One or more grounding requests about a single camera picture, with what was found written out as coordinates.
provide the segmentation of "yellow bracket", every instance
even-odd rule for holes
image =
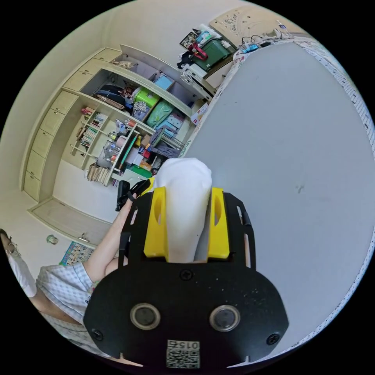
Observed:
[[[224,191],[223,189],[213,187],[211,192],[211,218],[207,258],[227,259],[228,256],[229,237]]]
[[[147,258],[164,257],[168,262],[165,186],[154,189],[143,252]]]

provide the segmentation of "cable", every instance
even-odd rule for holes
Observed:
[[[239,47],[242,47],[242,46],[243,46],[243,40],[244,40],[245,38],[250,38],[250,40],[253,42],[253,44],[256,44],[256,43],[255,43],[255,40],[253,39],[253,36],[257,36],[258,38],[263,39],[261,36],[259,36],[259,35],[257,35],[257,34],[254,34],[254,35],[252,35],[252,36],[243,36],[242,39],[241,39],[241,44],[239,45]]]

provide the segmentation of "white pillow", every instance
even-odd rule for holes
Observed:
[[[194,261],[211,185],[211,170],[196,158],[168,159],[155,176],[154,188],[166,187],[169,262]]]

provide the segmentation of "green bag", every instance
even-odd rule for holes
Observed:
[[[154,128],[163,122],[173,111],[174,107],[165,100],[159,102],[150,113],[147,125]]]

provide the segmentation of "label sticker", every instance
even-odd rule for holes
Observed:
[[[166,365],[169,368],[199,368],[199,341],[168,340]]]

